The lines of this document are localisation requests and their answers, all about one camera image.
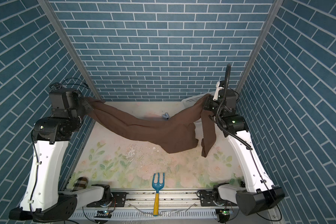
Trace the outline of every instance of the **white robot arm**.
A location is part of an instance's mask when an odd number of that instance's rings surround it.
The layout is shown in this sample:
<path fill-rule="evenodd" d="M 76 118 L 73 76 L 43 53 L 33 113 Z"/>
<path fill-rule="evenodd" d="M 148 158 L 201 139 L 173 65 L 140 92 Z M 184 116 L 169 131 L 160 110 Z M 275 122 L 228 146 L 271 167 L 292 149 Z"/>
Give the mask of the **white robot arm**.
<path fill-rule="evenodd" d="M 108 185 L 58 191 L 62 160 L 72 132 L 81 128 L 83 117 L 92 109 L 79 90 L 57 88 L 60 86 L 55 83 L 49 93 L 51 116 L 38 120 L 31 132 L 34 157 L 29 182 L 19 207 L 10 211 L 10 219 L 40 223 L 67 220 L 76 207 L 97 201 L 106 205 L 112 200 Z"/>
<path fill-rule="evenodd" d="M 245 119 L 236 114 L 236 92 L 228 89 L 230 64 L 226 68 L 225 80 L 218 81 L 214 96 L 207 98 L 205 110 L 213 111 L 214 122 L 237 156 L 245 180 L 245 188 L 220 184 L 213 188 L 216 202 L 230 201 L 238 205 L 244 215 L 250 215 L 275 207 L 284 197 L 281 187 L 274 186 L 251 141 L 251 134 Z"/>

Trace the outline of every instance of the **brown cloth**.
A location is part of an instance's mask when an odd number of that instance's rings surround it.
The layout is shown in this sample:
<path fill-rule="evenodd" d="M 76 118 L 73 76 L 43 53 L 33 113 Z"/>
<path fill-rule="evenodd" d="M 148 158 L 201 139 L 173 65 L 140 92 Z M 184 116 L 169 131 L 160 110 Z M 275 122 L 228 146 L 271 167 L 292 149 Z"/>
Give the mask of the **brown cloth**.
<path fill-rule="evenodd" d="M 197 147 L 195 125 L 202 118 L 202 156 L 206 157 L 216 140 L 215 124 L 209 118 L 213 112 L 203 110 L 206 94 L 193 106 L 180 111 L 167 121 L 138 119 L 126 112 L 106 105 L 96 99 L 87 100 L 94 108 L 88 115 L 108 130 L 135 141 L 149 141 L 160 145 L 168 153 L 182 152 Z"/>

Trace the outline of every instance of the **brick wallpaper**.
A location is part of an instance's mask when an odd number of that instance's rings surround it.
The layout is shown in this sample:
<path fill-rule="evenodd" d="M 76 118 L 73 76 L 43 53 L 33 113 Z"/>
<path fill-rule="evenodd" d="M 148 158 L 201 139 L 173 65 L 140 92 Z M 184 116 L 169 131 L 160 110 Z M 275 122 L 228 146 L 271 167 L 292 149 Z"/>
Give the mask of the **brick wallpaper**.
<path fill-rule="evenodd" d="M 50 114 L 48 85 L 72 76 L 81 74 L 36 0 L 0 1 L 0 223 L 8 221 L 9 210 L 26 190 L 33 156 L 30 133 L 38 119 Z M 86 119 L 72 137 L 60 188 L 91 123 Z"/>
<path fill-rule="evenodd" d="M 180 101 L 236 87 L 273 0 L 50 2 L 104 99 Z"/>
<path fill-rule="evenodd" d="M 336 1 L 285 0 L 242 89 L 287 223 L 336 224 Z"/>

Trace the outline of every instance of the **garden fork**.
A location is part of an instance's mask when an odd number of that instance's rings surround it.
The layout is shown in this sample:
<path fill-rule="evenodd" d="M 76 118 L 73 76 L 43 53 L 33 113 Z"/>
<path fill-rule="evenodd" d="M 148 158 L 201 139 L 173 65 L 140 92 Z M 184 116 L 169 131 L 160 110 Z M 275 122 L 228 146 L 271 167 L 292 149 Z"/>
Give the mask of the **garden fork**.
<path fill-rule="evenodd" d="M 161 190 L 164 187 L 164 173 L 163 173 L 163 183 L 159 182 L 159 173 L 158 173 L 158 181 L 157 183 L 154 182 L 155 174 L 153 175 L 152 180 L 152 187 L 154 190 L 157 191 L 155 194 L 155 200 L 154 200 L 154 209 L 153 209 L 153 216 L 158 216 L 158 201 L 159 201 L 159 190 Z"/>

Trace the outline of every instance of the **table surface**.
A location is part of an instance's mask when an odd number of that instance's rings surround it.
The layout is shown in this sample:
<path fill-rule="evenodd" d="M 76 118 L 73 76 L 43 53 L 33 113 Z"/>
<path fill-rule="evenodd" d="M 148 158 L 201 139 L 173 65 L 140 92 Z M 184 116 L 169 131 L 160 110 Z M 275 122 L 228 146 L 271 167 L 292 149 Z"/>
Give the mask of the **table surface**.
<path fill-rule="evenodd" d="M 162 120 L 184 109 L 181 102 L 107 102 L 119 110 L 147 120 Z M 159 145 L 132 141 L 95 123 L 68 188 L 78 177 L 87 177 L 88 185 L 109 184 L 111 188 L 151 189 L 154 173 L 165 173 L 164 189 L 195 189 L 230 182 L 238 186 L 243 179 L 237 157 L 216 126 L 217 140 L 206 158 L 201 156 L 203 130 L 196 124 L 198 146 L 168 154 Z"/>

